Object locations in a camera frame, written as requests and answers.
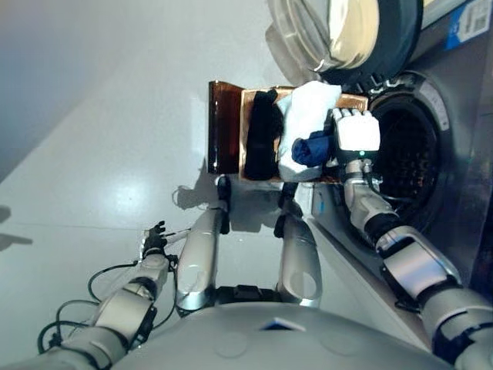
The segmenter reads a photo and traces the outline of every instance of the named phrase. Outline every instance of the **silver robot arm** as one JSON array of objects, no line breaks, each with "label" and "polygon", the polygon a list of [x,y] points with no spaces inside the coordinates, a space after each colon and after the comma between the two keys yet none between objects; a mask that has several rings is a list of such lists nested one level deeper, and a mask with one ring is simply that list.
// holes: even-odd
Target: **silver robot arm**
[{"label": "silver robot arm", "polygon": [[92,323],[61,345],[3,370],[103,369],[123,358],[135,340],[146,341],[156,316],[154,302],[166,283],[169,256],[162,224],[150,230],[134,278],[98,306]]},{"label": "silver robot arm", "polygon": [[[369,174],[372,154],[380,145],[379,133],[370,146],[358,147],[358,138],[351,142],[350,133],[338,123],[354,114],[334,114],[350,222],[382,258],[381,273],[398,304],[420,313],[434,354],[459,369],[493,368],[493,307],[478,293],[463,288],[455,266],[420,232],[404,225],[378,194],[378,184],[371,182]],[[363,131],[366,137],[376,137],[375,132],[368,135],[368,127],[361,129],[368,124],[361,115],[359,121],[352,120],[356,136]]]}]

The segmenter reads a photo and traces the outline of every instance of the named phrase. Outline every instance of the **floor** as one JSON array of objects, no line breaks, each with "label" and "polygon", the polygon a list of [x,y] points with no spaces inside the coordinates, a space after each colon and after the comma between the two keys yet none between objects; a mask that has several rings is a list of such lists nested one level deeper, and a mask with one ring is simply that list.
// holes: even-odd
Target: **floor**
[{"label": "floor", "polygon": [[[131,8],[116,3],[108,15],[113,27],[121,25],[119,17],[132,18]],[[125,52],[112,68],[91,75],[90,88],[0,183],[0,328],[8,333],[0,365],[35,355],[36,336],[56,308],[88,298],[86,282],[94,271],[135,258],[144,229],[159,220],[168,230],[189,227],[214,198],[214,177],[204,162],[210,80],[287,84],[264,41],[266,2],[161,3],[147,2],[142,20],[132,24],[145,38],[127,45],[126,37],[113,35]],[[90,19],[82,24],[91,28]],[[104,27],[97,32],[103,35]],[[99,56],[87,58],[97,63]],[[49,93],[39,90],[40,96]],[[235,180],[233,192],[233,232],[220,241],[217,284],[271,288],[282,246],[272,237],[277,189]],[[301,193],[309,209],[310,189]],[[321,234],[316,238],[330,247]],[[380,303],[361,305],[331,263],[322,258],[321,307],[401,335],[402,328],[387,325],[377,312]],[[107,294],[126,276],[128,271],[102,277],[96,291]],[[167,284],[157,302],[159,316],[170,303]],[[73,309],[66,318],[87,315]]]}]

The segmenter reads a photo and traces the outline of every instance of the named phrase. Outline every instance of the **laundry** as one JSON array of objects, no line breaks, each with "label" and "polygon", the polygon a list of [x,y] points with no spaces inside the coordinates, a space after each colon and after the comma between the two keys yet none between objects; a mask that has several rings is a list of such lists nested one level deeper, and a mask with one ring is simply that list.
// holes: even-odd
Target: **laundry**
[{"label": "laundry", "polygon": [[311,133],[308,139],[297,139],[291,149],[291,156],[296,163],[307,167],[323,165],[330,157],[333,137],[324,131]]},{"label": "laundry", "polygon": [[253,99],[246,142],[244,173],[251,180],[269,180],[277,175],[274,140],[283,132],[283,116],[274,104],[276,90],[259,91]]},{"label": "laundry", "polygon": [[340,86],[312,81],[277,102],[284,114],[284,132],[278,150],[282,180],[299,182],[320,177],[322,166],[309,167],[297,163],[292,157],[292,148],[296,140],[307,140],[311,133],[324,129],[327,112],[336,106],[340,94]]}]

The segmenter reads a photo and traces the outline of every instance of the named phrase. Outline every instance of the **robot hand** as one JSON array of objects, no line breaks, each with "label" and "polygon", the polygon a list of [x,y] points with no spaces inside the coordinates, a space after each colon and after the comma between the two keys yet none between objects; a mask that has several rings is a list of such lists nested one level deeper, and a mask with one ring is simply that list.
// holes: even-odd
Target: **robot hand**
[{"label": "robot hand", "polygon": [[370,112],[333,109],[336,158],[344,166],[353,160],[374,159],[380,148],[378,121]]}]

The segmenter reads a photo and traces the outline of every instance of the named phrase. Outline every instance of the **washing machine door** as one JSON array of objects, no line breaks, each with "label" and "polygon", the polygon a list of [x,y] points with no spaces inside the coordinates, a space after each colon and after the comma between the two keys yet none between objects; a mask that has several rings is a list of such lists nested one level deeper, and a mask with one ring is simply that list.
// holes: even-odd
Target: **washing machine door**
[{"label": "washing machine door", "polygon": [[423,18],[423,0],[269,0],[269,7],[302,68],[360,94],[405,67]]}]

